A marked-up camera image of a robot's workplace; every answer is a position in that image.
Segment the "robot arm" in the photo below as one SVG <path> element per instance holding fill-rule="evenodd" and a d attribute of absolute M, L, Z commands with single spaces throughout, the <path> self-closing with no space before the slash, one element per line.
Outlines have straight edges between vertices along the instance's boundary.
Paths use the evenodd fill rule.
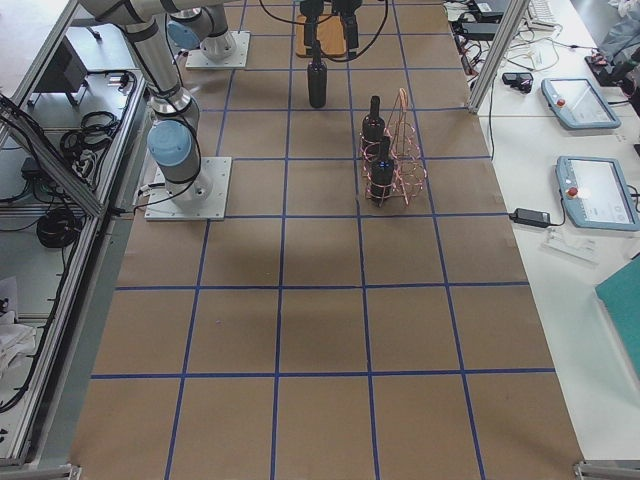
<path fill-rule="evenodd" d="M 160 168 L 167 201 L 180 204 L 206 198 L 210 187 L 202 172 L 203 159 L 196 130 L 200 109 L 184 87 L 169 41 L 186 51 L 200 50 L 221 61 L 236 51 L 222 1 L 84 1 L 82 7 L 99 23 L 118 28 L 150 92 L 156 123 L 147 136 L 147 149 Z M 307 67 L 309 104 L 326 104 L 327 61 L 318 37 L 322 23 L 337 18 L 345 40 L 339 61 L 364 53 L 359 44 L 356 12 L 359 1 L 302 1 L 299 4 L 303 43 L 311 54 Z"/>
<path fill-rule="evenodd" d="M 227 70 L 246 67 L 248 31 L 232 31 L 224 1 L 169 13 L 169 39 L 187 52 L 188 69 Z"/>

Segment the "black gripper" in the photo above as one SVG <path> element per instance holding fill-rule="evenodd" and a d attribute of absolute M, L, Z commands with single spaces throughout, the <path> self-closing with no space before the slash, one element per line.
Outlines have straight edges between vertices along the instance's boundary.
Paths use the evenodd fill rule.
<path fill-rule="evenodd" d="M 304 16 L 304 45 L 311 48 L 316 41 L 319 18 L 323 14 L 323 1 L 303 0 L 299 7 Z"/>
<path fill-rule="evenodd" d="M 359 48 L 359 33 L 356 12 L 362 6 L 362 0 L 332 0 L 331 8 L 340 18 L 346 47 L 348 50 Z"/>

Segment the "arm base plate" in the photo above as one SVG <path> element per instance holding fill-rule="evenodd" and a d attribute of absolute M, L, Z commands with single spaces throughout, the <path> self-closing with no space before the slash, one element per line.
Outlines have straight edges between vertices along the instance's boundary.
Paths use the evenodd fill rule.
<path fill-rule="evenodd" d="M 184 186 L 165 185 L 164 175 L 156 168 L 154 182 L 162 183 L 151 191 L 144 218 L 148 221 L 223 220 L 231 178 L 231 157 L 203 157 L 201 171 L 188 190 Z"/>
<path fill-rule="evenodd" d="M 251 34 L 227 31 L 204 39 L 200 48 L 189 52 L 186 68 L 191 70 L 228 70 L 246 67 Z"/>

